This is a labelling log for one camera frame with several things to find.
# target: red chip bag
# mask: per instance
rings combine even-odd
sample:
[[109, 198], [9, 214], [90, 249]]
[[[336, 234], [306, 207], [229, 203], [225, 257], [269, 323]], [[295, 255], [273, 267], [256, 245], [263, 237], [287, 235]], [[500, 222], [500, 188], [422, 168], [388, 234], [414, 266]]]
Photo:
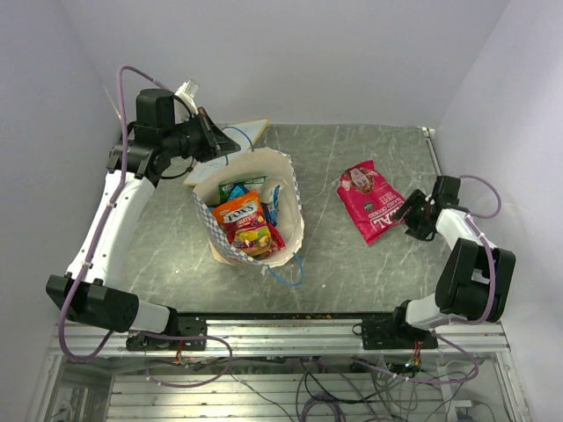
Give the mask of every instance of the red chip bag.
[[368, 244], [398, 224], [391, 217], [405, 199], [376, 171], [372, 160], [344, 171], [336, 192]]

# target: gray stone tabletop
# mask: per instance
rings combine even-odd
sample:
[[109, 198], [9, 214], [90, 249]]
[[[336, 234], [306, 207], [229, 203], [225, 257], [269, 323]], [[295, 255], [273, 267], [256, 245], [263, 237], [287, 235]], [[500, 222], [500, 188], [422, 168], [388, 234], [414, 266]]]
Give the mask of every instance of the gray stone tabletop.
[[[250, 266], [213, 260], [183, 178], [163, 180], [135, 229], [124, 290], [178, 311], [337, 312], [392, 310], [434, 287], [448, 257], [446, 243], [417, 241], [405, 227], [366, 245], [336, 193], [342, 172], [367, 159], [403, 196], [430, 192], [435, 168], [419, 128], [271, 125], [257, 146], [288, 153], [303, 200], [303, 285], [288, 287]], [[186, 168], [173, 163], [166, 174]], [[298, 265], [279, 268], [298, 280]]]

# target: candy wrapper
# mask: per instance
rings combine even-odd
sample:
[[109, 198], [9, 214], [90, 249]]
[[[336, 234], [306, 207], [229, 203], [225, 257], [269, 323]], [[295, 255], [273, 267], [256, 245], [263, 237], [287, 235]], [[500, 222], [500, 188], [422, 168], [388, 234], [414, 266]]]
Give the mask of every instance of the candy wrapper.
[[235, 248], [250, 257], [264, 253], [272, 245], [258, 192], [252, 191], [230, 200], [212, 211], [213, 216]]
[[223, 204], [228, 201], [230, 194], [236, 186], [243, 187], [247, 192], [258, 191], [265, 180], [266, 176], [259, 176], [257, 178], [244, 178], [230, 183], [222, 183], [219, 185], [219, 202]]
[[391, 217], [405, 199], [376, 171], [373, 161], [364, 161], [346, 170], [336, 192], [368, 244], [373, 244], [389, 227], [398, 224]]

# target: white wall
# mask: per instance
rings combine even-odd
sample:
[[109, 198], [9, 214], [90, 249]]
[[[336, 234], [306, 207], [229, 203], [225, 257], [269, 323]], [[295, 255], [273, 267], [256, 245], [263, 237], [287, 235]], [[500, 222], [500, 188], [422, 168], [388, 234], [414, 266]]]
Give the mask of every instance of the white wall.
[[[435, 127], [508, 0], [62, 0], [114, 97], [191, 77], [218, 121]], [[127, 82], [129, 110], [143, 86]]]
[[119, 125], [61, 6], [0, 3], [0, 420], [24, 420]]
[[[561, 420], [562, 412], [561, 28], [560, 0], [513, 0], [445, 113], [435, 143], [446, 173], [488, 178], [505, 200], [502, 213], [482, 227], [516, 254], [502, 321], [538, 421]], [[473, 209], [493, 202], [480, 187], [466, 192]]]

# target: patterned bag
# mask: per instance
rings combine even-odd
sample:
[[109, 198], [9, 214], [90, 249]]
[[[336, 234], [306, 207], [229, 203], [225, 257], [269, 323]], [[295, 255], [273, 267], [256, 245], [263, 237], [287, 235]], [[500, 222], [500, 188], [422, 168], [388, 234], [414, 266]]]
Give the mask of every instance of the patterned bag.
[[[276, 228], [281, 233], [286, 247], [275, 251], [268, 258], [257, 260], [231, 246], [227, 236], [219, 227], [207, 204], [219, 202], [218, 186], [230, 180], [267, 176], [263, 188], [281, 185], [280, 212]], [[194, 199], [197, 204], [197, 215], [207, 231], [214, 258], [228, 264], [246, 264], [265, 267], [278, 281], [289, 286], [298, 286], [303, 282], [303, 266], [297, 251], [303, 241], [303, 210], [296, 174], [287, 154], [270, 148], [252, 149], [229, 161], [226, 167], [203, 180], [194, 188]], [[290, 283], [280, 277], [272, 268], [283, 266], [293, 257], [301, 269], [301, 279]]]

